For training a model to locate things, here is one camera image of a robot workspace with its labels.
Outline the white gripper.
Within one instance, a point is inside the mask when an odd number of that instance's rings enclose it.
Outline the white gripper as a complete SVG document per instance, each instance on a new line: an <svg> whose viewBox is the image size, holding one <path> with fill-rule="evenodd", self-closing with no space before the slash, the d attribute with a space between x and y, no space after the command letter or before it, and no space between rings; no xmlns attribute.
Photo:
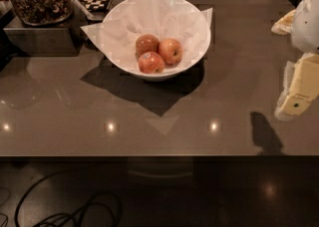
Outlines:
<svg viewBox="0 0 319 227"><path fill-rule="evenodd" d="M286 63L283 91L274 113L279 120L292 120L319 96L319 55L315 55L319 53L319 0L302 0L296 10L273 24L271 32L291 33L292 46L305 53L296 63Z"/></svg>

